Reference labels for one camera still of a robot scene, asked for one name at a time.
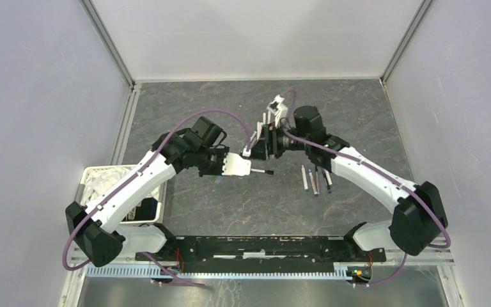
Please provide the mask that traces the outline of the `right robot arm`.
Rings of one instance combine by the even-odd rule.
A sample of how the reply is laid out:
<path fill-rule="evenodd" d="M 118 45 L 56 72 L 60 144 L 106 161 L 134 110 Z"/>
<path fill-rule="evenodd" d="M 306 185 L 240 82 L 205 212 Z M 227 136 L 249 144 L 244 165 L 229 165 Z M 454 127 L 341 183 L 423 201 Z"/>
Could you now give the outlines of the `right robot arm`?
<path fill-rule="evenodd" d="M 348 142 L 327 133 L 315 106 L 294 110 L 294 127 L 287 126 L 284 104 L 274 102 L 267 111 L 273 118 L 258 124 L 243 157 L 267 161 L 286 151 L 303 151 L 315 166 L 355 184 L 391 213 L 386 221 L 365 222 L 350 231 L 351 239 L 343 245 L 348 259 L 360 261 L 377 248 L 417 256 L 427 247 L 450 247 L 448 220 L 434 184 L 405 180 L 365 158 Z"/>

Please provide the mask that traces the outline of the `green capped white pen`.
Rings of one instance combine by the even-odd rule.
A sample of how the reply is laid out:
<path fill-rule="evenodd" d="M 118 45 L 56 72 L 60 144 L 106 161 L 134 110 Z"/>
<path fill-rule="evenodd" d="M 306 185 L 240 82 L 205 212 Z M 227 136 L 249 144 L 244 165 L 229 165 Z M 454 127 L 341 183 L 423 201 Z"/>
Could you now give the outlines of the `green capped white pen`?
<path fill-rule="evenodd" d="M 326 184 L 327 184 L 327 188 L 328 189 L 331 189 L 332 186 L 333 186 L 333 183 L 332 183 L 332 179 L 331 179 L 330 173 L 326 169 L 323 169 L 323 173 L 324 173 L 324 176 L 325 176 L 325 181 L 326 181 Z"/>

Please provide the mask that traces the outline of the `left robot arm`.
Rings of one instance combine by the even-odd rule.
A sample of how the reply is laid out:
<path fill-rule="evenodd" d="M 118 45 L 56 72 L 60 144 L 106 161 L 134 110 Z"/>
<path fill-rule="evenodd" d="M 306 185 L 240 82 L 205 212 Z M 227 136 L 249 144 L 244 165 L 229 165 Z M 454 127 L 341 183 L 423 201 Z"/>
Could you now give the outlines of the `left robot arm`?
<path fill-rule="evenodd" d="M 98 198 L 87 205 L 76 201 L 69 204 L 65 216 L 70 236 L 62 255 L 65 269 L 73 269 L 67 260 L 71 244 L 76 244 L 94 266 L 102 267 L 130 247 L 134 235 L 158 236 L 150 251 L 159 260 L 169 260 L 175 243 L 157 227 L 138 231 L 121 222 L 150 192 L 184 169 L 197 168 L 201 176 L 220 175 L 229 152 L 222 144 L 226 136 L 220 126 L 202 116 L 191 128 L 161 135 L 141 161 Z"/>

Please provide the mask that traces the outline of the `houndstooth patterned pen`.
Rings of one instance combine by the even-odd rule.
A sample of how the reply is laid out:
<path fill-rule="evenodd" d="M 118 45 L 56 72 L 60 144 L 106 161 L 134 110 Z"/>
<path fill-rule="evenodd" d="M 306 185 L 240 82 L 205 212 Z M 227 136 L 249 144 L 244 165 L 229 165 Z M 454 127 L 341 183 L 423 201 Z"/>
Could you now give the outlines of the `houndstooth patterned pen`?
<path fill-rule="evenodd" d="M 320 194 L 320 181 L 319 181 L 318 167 L 317 166 L 315 166 L 315 168 L 314 168 L 314 178 L 315 178 L 317 193 Z"/>

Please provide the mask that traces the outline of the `blue transparent pen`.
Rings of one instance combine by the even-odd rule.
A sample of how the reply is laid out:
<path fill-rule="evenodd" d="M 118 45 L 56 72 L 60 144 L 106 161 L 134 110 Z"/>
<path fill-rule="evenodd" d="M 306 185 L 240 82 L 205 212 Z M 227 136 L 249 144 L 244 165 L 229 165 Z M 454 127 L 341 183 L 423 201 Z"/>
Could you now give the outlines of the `blue transparent pen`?
<path fill-rule="evenodd" d="M 316 184 L 316 178 L 314 176 L 314 173 L 312 172 L 311 169 L 308 169 L 308 176 L 311 182 L 312 190 L 315 196 L 319 196 L 319 190 Z"/>

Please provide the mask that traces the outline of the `teal capped white pen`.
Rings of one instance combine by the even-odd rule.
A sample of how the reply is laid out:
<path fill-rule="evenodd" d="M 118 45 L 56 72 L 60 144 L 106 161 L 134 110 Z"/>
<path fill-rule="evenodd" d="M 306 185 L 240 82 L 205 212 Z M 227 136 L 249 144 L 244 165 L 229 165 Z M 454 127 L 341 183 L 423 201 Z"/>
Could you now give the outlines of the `teal capped white pen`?
<path fill-rule="evenodd" d="M 304 166 L 304 165 L 302 165 L 302 166 L 300 167 L 300 170 L 301 170 L 302 185 L 303 185 L 304 191 L 305 191 L 305 192 L 308 192 L 308 191 L 309 191 L 309 186 L 308 186 L 308 177 L 307 177 L 307 173 L 306 173 L 305 166 Z"/>

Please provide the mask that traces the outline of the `purple transparent pen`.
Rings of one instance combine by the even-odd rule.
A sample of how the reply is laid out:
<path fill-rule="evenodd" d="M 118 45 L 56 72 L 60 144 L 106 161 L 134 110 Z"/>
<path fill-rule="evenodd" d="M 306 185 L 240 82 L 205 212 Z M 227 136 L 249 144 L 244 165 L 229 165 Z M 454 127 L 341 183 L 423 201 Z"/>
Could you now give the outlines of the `purple transparent pen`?
<path fill-rule="evenodd" d="M 327 188 L 327 192 L 329 194 L 332 193 L 332 187 L 333 187 L 333 184 L 332 184 L 332 181 L 331 181 L 331 177 L 330 177 L 330 174 L 328 173 L 328 171 L 324 168 L 321 168 L 321 173 L 322 173 L 322 176 L 323 176 L 323 180 L 325 182 L 325 186 Z"/>

